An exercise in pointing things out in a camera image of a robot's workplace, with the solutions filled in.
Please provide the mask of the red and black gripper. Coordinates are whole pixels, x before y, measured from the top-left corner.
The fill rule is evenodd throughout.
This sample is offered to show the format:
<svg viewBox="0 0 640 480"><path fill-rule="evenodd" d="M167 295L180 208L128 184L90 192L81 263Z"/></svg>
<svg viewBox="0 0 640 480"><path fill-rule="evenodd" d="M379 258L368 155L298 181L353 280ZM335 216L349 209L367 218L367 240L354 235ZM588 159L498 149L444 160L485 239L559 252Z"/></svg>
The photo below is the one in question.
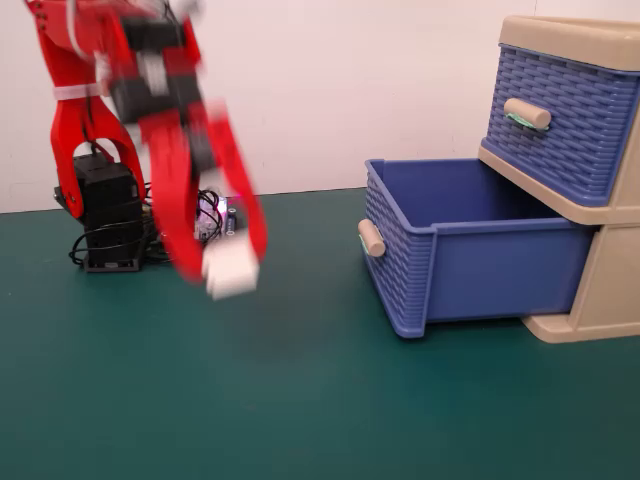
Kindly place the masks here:
<svg viewBox="0 0 640 480"><path fill-rule="evenodd" d="M205 109L210 140L194 118L203 102L196 71L200 52L191 21L127 15L120 18L120 26L133 63L112 65L109 93L122 123L139 122L149 151L154 221L174 267L186 280L202 281L203 247L194 237L198 189L191 168L197 173L212 170L215 159L244 206L251 245L262 261L268 244L266 220L226 107Z"/></svg>

